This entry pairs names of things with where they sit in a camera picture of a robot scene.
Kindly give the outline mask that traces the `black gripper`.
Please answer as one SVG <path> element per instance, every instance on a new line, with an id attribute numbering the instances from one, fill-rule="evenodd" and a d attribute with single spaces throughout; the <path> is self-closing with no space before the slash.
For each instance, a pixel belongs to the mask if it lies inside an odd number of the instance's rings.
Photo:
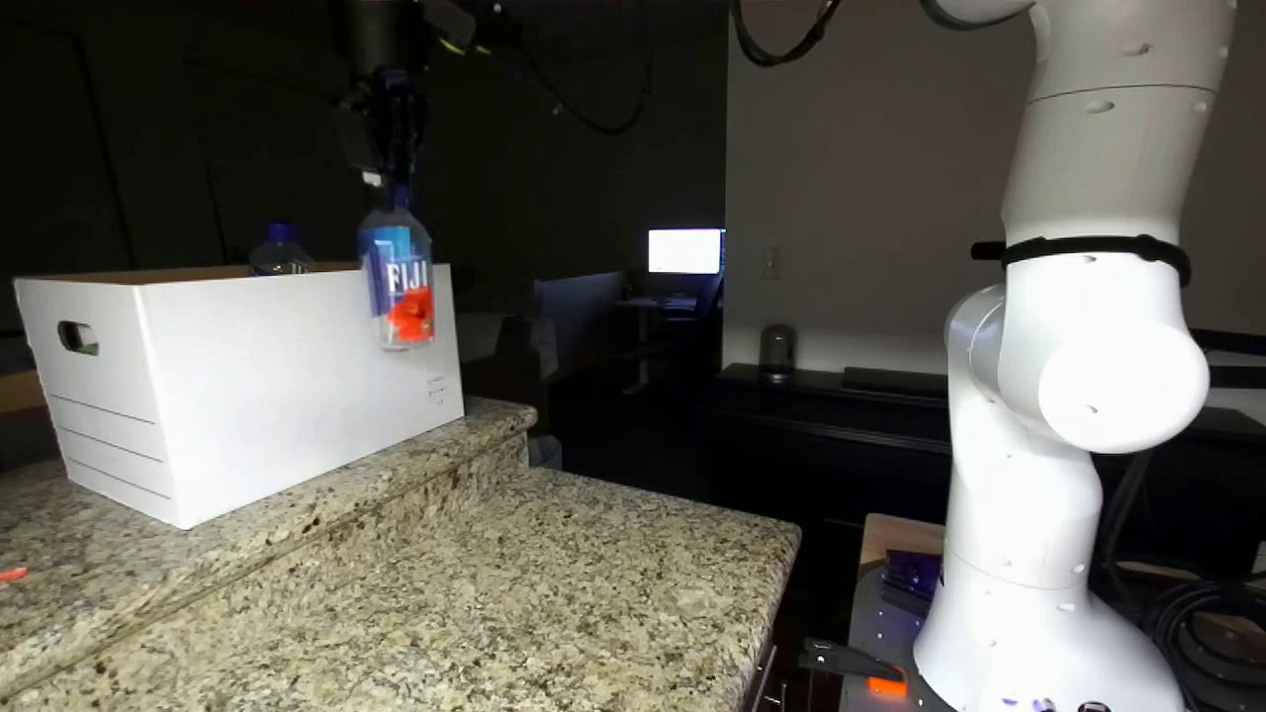
<path id="1" fill-rule="evenodd" d="M 348 167 L 375 190 L 420 179 L 427 100 L 420 67 L 355 70 L 348 93 L 334 105 L 334 126 Z"/>

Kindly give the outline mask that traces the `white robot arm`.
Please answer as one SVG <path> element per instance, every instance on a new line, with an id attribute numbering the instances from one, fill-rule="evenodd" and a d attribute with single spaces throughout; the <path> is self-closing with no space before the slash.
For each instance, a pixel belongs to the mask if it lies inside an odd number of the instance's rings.
<path id="1" fill-rule="evenodd" d="M 1088 589 L 1103 456 L 1175 439 L 1212 366 L 1179 213 L 1238 0 L 923 0 L 1013 16 L 1038 62 L 1000 203 L 1000 279 L 947 320 L 951 513 L 913 635 L 951 712 L 1187 712 L 1165 654 Z"/>

